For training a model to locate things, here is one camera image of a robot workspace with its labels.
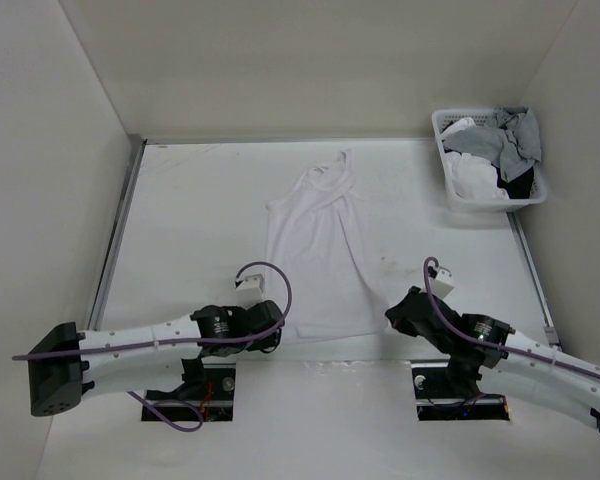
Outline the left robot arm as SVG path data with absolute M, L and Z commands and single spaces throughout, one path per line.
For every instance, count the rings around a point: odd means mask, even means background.
M 249 308 L 210 305 L 118 331 L 57 325 L 21 358 L 28 370 L 30 413 L 53 416 L 119 391 L 174 390 L 194 398 L 204 387 L 203 359 L 276 348 L 288 312 L 264 300 Z

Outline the white tank top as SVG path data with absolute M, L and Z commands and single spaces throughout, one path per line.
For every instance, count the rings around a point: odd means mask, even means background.
M 351 152 L 305 170 L 267 210 L 266 260 L 289 280 L 279 283 L 267 272 L 267 295 L 277 302 L 293 296 L 284 343 L 383 332 L 388 302 Z

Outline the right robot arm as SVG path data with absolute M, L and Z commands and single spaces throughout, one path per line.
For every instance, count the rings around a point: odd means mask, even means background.
M 459 314 L 411 287 L 385 312 L 401 334 L 426 339 L 449 361 L 444 384 L 472 399 L 481 393 L 520 398 L 563 413 L 600 434 L 600 367 L 540 344 L 482 314 Z

